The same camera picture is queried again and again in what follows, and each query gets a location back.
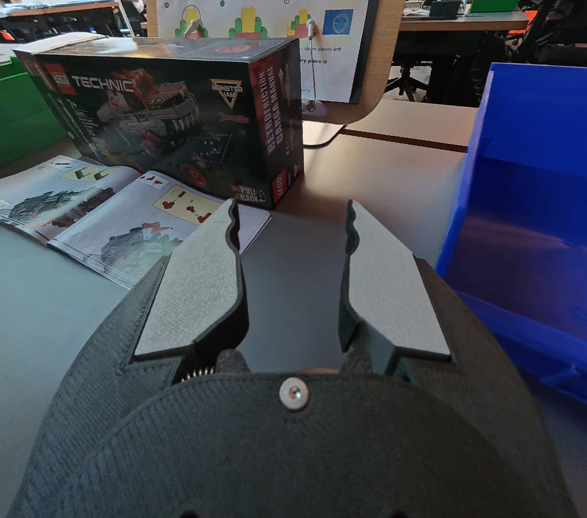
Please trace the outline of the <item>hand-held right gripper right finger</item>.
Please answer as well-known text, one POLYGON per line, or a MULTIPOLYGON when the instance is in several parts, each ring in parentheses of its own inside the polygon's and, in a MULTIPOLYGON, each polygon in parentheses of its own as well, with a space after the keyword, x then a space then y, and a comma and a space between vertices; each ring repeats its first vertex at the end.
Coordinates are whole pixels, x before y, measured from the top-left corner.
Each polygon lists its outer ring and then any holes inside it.
POLYGON ((450 362, 452 353, 414 254, 359 202, 348 201, 338 335, 344 353, 393 375, 401 357, 450 362))

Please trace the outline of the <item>open instruction booklet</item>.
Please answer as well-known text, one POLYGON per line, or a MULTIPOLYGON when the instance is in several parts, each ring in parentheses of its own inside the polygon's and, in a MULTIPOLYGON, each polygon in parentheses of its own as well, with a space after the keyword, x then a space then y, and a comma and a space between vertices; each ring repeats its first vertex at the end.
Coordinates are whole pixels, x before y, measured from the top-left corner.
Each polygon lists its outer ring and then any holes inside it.
POLYGON ((223 203, 157 171, 63 155, 1 179, 1 224, 129 289, 223 203))

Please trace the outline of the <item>green plastic bin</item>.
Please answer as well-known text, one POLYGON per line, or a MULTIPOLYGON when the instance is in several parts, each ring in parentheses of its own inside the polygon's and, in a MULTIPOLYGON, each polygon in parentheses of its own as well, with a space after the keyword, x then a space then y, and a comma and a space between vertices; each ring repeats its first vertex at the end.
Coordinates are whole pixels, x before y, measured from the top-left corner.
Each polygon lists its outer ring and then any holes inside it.
POLYGON ((32 78, 8 45, 1 45, 1 167, 66 139, 32 78))

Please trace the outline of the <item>instruction poster on board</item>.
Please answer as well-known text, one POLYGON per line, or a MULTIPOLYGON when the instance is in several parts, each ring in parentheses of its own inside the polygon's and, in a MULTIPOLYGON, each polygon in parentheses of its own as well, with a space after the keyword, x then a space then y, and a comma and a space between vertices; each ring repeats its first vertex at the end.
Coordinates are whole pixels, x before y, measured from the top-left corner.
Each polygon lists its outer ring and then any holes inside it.
MULTIPOLYGON (((302 96, 304 147, 328 144, 344 125, 362 120, 376 108, 392 66, 404 1, 369 0, 353 98, 349 103, 320 102, 302 96)), ((149 0, 149 37, 160 37, 155 4, 156 0, 149 0)))

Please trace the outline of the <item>black office chair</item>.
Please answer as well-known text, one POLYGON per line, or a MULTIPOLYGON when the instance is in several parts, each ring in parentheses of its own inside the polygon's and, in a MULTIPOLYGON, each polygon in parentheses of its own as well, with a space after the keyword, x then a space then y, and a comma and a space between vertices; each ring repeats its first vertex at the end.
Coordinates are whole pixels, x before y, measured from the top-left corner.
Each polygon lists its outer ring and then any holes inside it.
POLYGON ((384 95, 397 101, 422 102, 427 94, 430 75, 430 61, 394 64, 384 95))

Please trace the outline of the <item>blue plastic bin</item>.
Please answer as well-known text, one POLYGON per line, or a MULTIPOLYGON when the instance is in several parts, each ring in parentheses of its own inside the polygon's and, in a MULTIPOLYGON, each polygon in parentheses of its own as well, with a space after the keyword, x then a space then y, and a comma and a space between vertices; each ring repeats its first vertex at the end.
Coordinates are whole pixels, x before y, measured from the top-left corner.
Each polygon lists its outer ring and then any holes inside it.
POLYGON ((513 363, 586 402, 586 68, 493 64, 439 273, 513 363))

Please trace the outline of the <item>wooden background desk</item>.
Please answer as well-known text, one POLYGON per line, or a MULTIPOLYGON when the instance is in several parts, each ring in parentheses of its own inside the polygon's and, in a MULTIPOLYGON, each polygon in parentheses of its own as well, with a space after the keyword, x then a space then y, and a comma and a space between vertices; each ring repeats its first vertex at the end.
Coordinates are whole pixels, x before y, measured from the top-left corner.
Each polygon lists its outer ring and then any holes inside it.
POLYGON ((522 11, 462 14, 455 18, 407 15, 401 18, 399 32, 524 31, 528 23, 522 11))
POLYGON ((1 43, 29 43, 67 32, 133 37, 134 31, 117 0, 82 0, 67 4, 1 8, 1 43))

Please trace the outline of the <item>dark printed toy set box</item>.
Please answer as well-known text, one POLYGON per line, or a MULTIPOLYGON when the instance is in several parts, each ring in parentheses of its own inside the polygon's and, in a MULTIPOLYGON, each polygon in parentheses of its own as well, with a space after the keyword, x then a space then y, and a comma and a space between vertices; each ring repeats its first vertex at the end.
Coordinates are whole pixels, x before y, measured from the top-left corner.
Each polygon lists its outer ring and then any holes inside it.
POLYGON ((84 157, 274 209, 304 173, 299 41, 107 37, 15 52, 84 157))

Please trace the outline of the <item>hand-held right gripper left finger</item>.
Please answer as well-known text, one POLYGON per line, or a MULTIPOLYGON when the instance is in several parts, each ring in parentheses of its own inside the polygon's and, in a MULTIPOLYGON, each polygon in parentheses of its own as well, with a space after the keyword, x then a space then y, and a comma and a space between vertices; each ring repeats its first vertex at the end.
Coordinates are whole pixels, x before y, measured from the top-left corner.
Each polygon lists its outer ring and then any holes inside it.
POLYGON ((239 253, 239 212, 227 200, 175 249, 165 266, 134 356, 215 360, 249 330, 239 253))

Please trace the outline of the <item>pale cardboard sheet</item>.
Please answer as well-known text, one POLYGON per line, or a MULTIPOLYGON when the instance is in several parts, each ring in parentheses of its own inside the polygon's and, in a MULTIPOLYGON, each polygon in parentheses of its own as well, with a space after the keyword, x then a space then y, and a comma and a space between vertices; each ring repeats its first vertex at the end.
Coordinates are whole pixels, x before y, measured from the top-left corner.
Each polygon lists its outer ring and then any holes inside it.
POLYGON ((38 54, 52 51, 58 48, 63 48, 64 46, 83 44, 105 38, 107 38, 105 35, 91 32, 67 32, 43 39, 38 39, 26 44, 15 45, 13 50, 14 52, 38 54))

